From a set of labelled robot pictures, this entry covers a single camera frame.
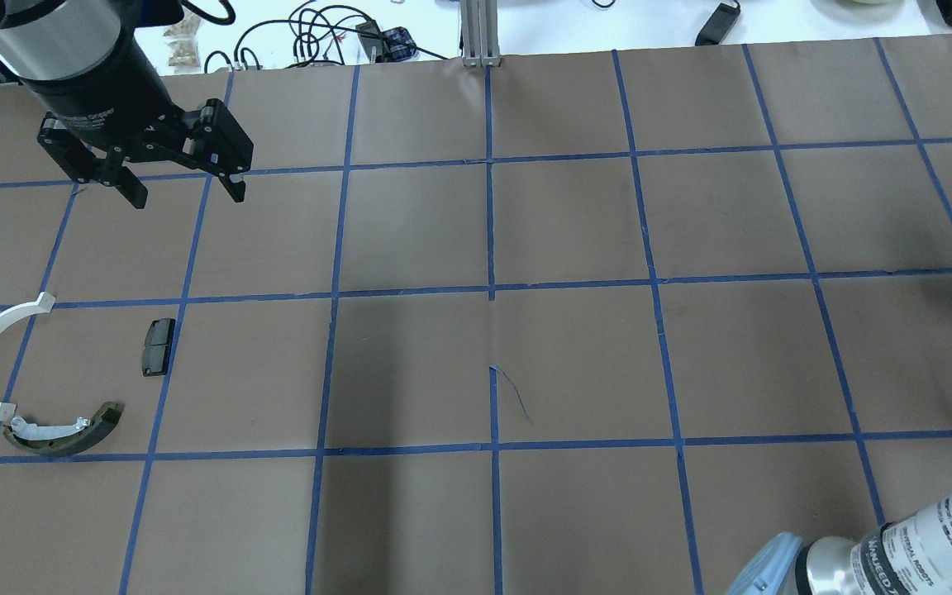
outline blue plastic cover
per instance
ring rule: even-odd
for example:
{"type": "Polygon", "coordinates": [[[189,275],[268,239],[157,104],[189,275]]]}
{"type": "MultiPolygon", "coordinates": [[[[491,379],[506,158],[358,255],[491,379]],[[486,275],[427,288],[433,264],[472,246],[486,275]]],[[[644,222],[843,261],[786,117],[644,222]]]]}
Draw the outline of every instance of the blue plastic cover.
{"type": "Polygon", "coordinates": [[[726,595],[774,595],[793,571],[802,547],[803,540],[790,532],[771,539],[740,571],[726,595]]]}

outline white background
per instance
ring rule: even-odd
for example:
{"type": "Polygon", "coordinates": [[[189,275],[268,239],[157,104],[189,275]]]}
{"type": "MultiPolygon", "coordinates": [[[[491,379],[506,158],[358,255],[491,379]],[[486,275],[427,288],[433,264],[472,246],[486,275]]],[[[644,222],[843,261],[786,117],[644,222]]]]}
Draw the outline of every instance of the white background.
{"type": "MultiPolygon", "coordinates": [[[[223,14],[217,0],[193,0],[212,14],[223,14]]],[[[740,20],[727,44],[896,37],[952,33],[942,22],[935,0],[891,0],[862,4],[854,0],[741,0],[740,20]]],[[[447,57],[458,56],[458,4],[450,0],[317,0],[313,7],[349,4],[369,12],[382,29],[405,26],[417,45],[447,57]]],[[[593,52],[692,45],[719,0],[616,0],[600,10],[590,0],[499,0],[499,44],[503,55],[593,52]]],[[[233,26],[202,23],[197,33],[201,61],[212,50],[233,54],[242,31],[252,24],[286,18],[298,0],[233,0],[233,26]]],[[[349,21],[352,26],[360,20],[349,21]]],[[[199,72],[170,68],[169,49],[161,27],[139,30],[136,37],[161,74],[199,72]]],[[[293,63],[292,34],[286,24],[273,24],[245,38],[265,67],[293,63]]],[[[359,61],[359,45],[348,34],[345,61],[359,61]]],[[[212,70],[223,65],[216,58],[212,70]]]]}

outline silver cylinder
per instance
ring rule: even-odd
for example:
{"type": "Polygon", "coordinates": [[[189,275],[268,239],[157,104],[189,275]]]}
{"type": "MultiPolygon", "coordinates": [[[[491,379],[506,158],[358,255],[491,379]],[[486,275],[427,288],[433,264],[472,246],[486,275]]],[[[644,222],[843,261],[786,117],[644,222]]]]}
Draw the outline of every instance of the silver cylinder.
{"type": "Polygon", "coordinates": [[[870,532],[860,543],[819,539],[779,595],[952,595],[952,496],[870,532]]]}
{"type": "Polygon", "coordinates": [[[18,14],[7,15],[0,27],[0,60],[20,78],[71,79],[101,64],[117,44],[120,14],[108,0],[28,2],[27,11],[40,5],[52,10],[19,22],[11,22],[18,14]]]}

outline dark curved brake pad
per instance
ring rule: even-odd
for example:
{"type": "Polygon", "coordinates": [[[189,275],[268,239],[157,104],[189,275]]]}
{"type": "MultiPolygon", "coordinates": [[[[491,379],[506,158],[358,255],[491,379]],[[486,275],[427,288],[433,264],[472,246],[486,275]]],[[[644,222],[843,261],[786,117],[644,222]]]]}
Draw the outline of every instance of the dark curved brake pad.
{"type": "Polygon", "coordinates": [[[105,402],[102,404],[98,413],[91,418],[90,426],[86,426],[79,432],[53,440],[24,440],[14,435],[12,428],[8,423],[2,425],[2,435],[7,438],[8,443],[15,445],[24,452],[30,452],[32,455],[41,456],[70,456],[79,455],[86,449],[96,445],[103,438],[109,436],[117,423],[120,423],[120,415],[124,411],[124,406],[114,402],[105,402]]]}

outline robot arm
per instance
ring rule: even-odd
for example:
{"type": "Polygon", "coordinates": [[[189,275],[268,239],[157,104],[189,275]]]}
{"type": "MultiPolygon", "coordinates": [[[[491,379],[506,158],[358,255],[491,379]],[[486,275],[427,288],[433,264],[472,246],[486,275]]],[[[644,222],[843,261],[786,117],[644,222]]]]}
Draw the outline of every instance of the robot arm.
{"type": "Polygon", "coordinates": [[[130,0],[0,0],[0,60],[49,110],[39,144],[72,181],[117,188],[135,208],[147,191],[127,162],[201,169],[245,200],[252,140],[219,99],[195,112],[171,102],[133,37],[141,8],[130,0]]]}

